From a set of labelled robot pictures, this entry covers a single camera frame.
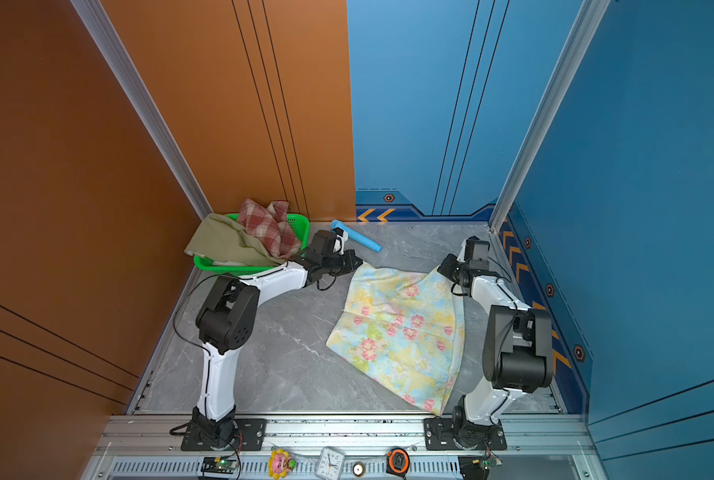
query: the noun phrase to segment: clock face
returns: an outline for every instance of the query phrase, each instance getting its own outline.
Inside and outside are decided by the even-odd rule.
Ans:
[[[317,462],[317,470],[314,473],[324,480],[338,480],[343,466],[344,454],[336,452],[332,448],[323,448],[319,462]]]

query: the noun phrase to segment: plastic laundry basket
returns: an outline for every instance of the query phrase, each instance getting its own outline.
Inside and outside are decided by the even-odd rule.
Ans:
[[[227,217],[232,220],[237,220],[239,214],[227,214]],[[308,244],[308,231],[309,222],[308,218],[303,215],[298,214],[288,214],[288,223],[290,227],[293,228],[293,232],[301,241],[301,248],[303,249]],[[227,265],[213,265],[212,260],[209,258],[202,258],[200,256],[194,255],[194,264],[200,270],[206,270],[208,272],[215,272],[217,274],[230,273],[233,275],[252,275],[260,272],[264,272],[273,266],[227,266]]]

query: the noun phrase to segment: yellow chevron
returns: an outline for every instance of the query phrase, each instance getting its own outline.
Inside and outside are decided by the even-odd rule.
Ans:
[[[357,218],[365,223],[368,223],[370,220],[368,220],[367,216],[372,214],[375,211],[375,208],[368,208],[367,210],[364,211],[364,213]]]
[[[515,254],[515,253],[516,253],[516,254],[521,254],[521,253],[522,253],[522,250],[520,250],[520,249],[517,248],[516,246],[510,246],[510,247],[509,247],[509,264],[510,264],[510,265],[514,263],[513,260],[514,260],[514,254]]]
[[[570,361],[564,357],[561,353],[558,353],[556,350],[554,350],[554,373],[556,373],[556,361],[560,360],[562,363],[567,365],[567,368],[572,369],[573,367],[570,366]]]
[[[519,262],[516,263],[516,282],[520,282],[520,270],[524,270],[525,272],[530,272],[530,269],[527,268],[527,265],[521,264]]]
[[[386,216],[389,215],[394,210],[395,210],[394,208],[390,208],[389,210],[386,210],[385,212],[383,212],[381,215],[378,216],[378,219],[382,222],[389,222],[389,220],[386,220]]]
[[[507,236],[514,237],[514,234],[512,232],[504,232],[504,250],[506,249],[506,237]]]

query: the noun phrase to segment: floral fabric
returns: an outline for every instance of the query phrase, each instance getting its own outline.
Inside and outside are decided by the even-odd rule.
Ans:
[[[464,351],[464,304],[450,285],[436,269],[362,264],[328,347],[409,404],[441,414]]]

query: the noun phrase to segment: blue plastic stick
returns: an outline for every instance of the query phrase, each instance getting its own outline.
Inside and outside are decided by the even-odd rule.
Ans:
[[[347,234],[349,234],[349,239],[353,240],[355,242],[359,242],[360,244],[365,245],[367,248],[369,248],[372,251],[375,252],[380,252],[381,251],[381,245],[376,244],[369,238],[367,238],[365,235],[362,235],[358,232],[353,231],[351,228],[348,226],[344,225],[344,223],[340,220],[333,220],[330,223],[330,228],[340,228]]]

